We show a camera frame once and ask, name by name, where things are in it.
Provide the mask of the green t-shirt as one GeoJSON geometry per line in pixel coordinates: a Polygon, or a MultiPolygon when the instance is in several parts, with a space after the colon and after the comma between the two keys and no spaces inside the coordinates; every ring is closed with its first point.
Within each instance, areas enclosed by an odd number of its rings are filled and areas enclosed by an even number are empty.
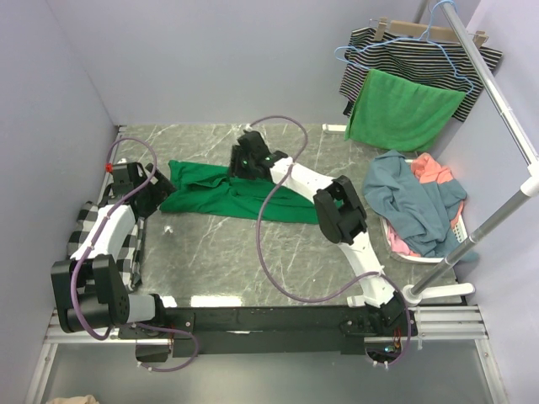
{"type": "Polygon", "coordinates": [[[263,179],[229,177],[225,166],[171,160],[168,162],[170,182],[176,191],[161,203],[167,214],[196,213],[265,221],[316,225],[318,216],[312,197],[289,188],[288,178],[272,196],[275,187],[263,179]]]}

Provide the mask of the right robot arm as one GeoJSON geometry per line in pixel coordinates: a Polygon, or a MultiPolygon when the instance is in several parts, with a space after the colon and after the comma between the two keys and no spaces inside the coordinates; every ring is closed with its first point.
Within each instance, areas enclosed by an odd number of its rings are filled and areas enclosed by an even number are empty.
{"type": "Polygon", "coordinates": [[[413,335],[412,316],[403,292],[384,273],[367,231],[366,211],[351,180],[346,176],[332,178],[296,162],[282,151],[270,151],[262,135],[245,129],[232,147],[228,172],[233,177],[263,179],[274,187],[259,210],[255,224],[256,250],[261,268],[271,284],[288,298],[307,304],[330,301],[354,284],[360,284],[363,295],[355,306],[372,311],[370,326],[381,336],[392,333],[404,316],[407,336],[413,335]],[[313,202],[318,226],[325,238],[338,246],[346,256],[355,277],[339,290],[318,298],[303,298],[286,291],[270,274],[261,245],[264,211],[281,187],[313,202]]]}

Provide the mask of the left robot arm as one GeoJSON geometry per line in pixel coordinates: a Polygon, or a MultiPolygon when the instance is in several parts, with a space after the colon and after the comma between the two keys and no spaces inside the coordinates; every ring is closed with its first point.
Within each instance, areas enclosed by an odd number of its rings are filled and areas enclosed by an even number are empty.
{"type": "Polygon", "coordinates": [[[149,338],[168,329],[159,295],[135,296],[147,218],[176,188],[151,163],[109,165],[112,181],[99,203],[85,203],[67,243],[67,257],[51,268],[63,332],[138,322],[149,338]]]}

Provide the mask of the black white checkered shirt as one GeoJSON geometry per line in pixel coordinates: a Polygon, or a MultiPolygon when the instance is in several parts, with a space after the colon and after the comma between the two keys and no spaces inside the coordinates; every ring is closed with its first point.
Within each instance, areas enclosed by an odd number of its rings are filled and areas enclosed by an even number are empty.
{"type": "MultiPolygon", "coordinates": [[[[86,202],[80,209],[74,231],[67,243],[67,256],[74,254],[86,241],[93,226],[98,221],[98,206],[86,202]]],[[[128,293],[137,290],[141,283],[141,260],[145,241],[145,221],[139,219],[128,233],[116,259],[116,265],[128,293]]]]}

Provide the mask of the green towel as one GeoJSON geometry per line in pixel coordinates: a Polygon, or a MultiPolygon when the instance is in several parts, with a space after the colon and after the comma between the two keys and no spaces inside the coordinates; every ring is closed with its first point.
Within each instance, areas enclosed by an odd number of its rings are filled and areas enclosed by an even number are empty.
{"type": "Polygon", "coordinates": [[[385,150],[426,152],[465,96],[372,69],[355,101],[344,138],[385,150]]]}

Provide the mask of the pink garment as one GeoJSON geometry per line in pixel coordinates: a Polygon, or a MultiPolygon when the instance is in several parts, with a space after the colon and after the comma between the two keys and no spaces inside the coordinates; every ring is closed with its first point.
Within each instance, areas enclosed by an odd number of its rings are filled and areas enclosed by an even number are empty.
{"type": "Polygon", "coordinates": [[[387,224],[386,235],[393,252],[415,258],[421,257],[420,254],[417,254],[408,246],[408,244],[397,234],[390,224],[387,224]]]}

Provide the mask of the coral orange garment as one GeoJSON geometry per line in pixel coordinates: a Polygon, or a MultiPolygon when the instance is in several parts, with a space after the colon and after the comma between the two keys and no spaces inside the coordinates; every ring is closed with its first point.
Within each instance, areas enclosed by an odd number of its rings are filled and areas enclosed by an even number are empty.
{"type": "Polygon", "coordinates": [[[420,183],[446,183],[454,179],[450,168],[439,164],[429,153],[418,156],[410,167],[420,183]]]}

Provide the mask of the black base beam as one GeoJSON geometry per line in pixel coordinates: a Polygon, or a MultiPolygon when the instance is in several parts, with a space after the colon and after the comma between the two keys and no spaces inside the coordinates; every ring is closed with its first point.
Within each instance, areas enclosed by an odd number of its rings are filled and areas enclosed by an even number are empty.
{"type": "Polygon", "coordinates": [[[414,314],[396,301],[370,306],[269,306],[168,308],[164,324],[151,330],[122,327],[119,337],[148,347],[157,357],[192,353],[280,354],[339,352],[363,354],[367,339],[399,339],[418,334],[414,314]]]}

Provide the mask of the teal blue garment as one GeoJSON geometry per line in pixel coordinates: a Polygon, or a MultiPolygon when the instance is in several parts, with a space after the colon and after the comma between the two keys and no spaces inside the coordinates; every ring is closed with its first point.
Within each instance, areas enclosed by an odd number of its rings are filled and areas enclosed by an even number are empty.
{"type": "Polygon", "coordinates": [[[394,150],[376,157],[368,168],[363,195],[414,252],[443,258],[459,245],[452,229],[467,192],[456,179],[420,183],[410,166],[394,150]]]}

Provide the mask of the wooden clip hanger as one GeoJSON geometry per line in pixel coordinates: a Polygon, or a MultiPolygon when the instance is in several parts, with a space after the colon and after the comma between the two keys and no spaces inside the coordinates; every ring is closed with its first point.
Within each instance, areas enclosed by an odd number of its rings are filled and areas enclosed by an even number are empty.
{"type": "Polygon", "coordinates": [[[397,35],[401,37],[410,37],[413,39],[432,40],[434,42],[442,43],[457,43],[455,32],[451,28],[433,26],[430,28],[428,34],[424,32],[427,30],[426,24],[417,24],[412,22],[406,22],[401,20],[388,20],[387,18],[379,18],[375,27],[374,41],[382,41],[384,34],[397,35]]]}

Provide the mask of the black white striped shirt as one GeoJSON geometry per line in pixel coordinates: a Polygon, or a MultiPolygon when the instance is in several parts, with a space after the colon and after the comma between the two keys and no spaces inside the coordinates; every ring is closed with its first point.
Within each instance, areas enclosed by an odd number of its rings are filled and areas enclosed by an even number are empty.
{"type": "MultiPolygon", "coordinates": [[[[356,29],[351,33],[348,45],[363,48],[375,42],[374,34],[375,29],[371,27],[356,29]]],[[[397,36],[384,34],[382,41],[395,38],[397,36]]],[[[460,45],[446,44],[443,46],[459,73],[468,77],[474,84],[473,91],[465,96],[453,114],[456,120],[463,122],[483,91],[483,85],[472,67],[472,63],[468,60],[466,52],[460,45]]],[[[354,52],[344,53],[344,56],[351,61],[357,61],[365,66],[418,84],[461,92],[469,90],[469,85],[466,82],[456,80],[453,77],[453,71],[442,52],[425,42],[412,42],[410,45],[398,42],[382,48],[371,49],[359,55],[354,52]]],[[[350,115],[366,75],[366,70],[345,63],[344,75],[339,86],[339,94],[348,100],[344,115],[350,115]]]]}

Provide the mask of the beige cloth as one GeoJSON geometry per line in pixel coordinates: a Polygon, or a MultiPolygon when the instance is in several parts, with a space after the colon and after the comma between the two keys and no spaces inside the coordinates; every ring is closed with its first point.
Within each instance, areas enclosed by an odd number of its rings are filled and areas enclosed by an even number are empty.
{"type": "Polygon", "coordinates": [[[50,399],[46,404],[99,404],[99,401],[93,395],[56,397],[50,399]]]}

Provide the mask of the aluminium rail frame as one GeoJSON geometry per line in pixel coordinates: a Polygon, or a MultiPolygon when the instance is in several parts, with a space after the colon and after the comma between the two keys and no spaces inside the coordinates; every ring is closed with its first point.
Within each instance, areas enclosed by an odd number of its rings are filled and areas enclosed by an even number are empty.
{"type": "Polygon", "coordinates": [[[423,306],[418,335],[389,369],[325,353],[204,355],[186,369],[136,364],[136,340],[64,334],[51,320],[25,400],[94,396],[101,403],[505,403],[476,306],[423,306]]]}

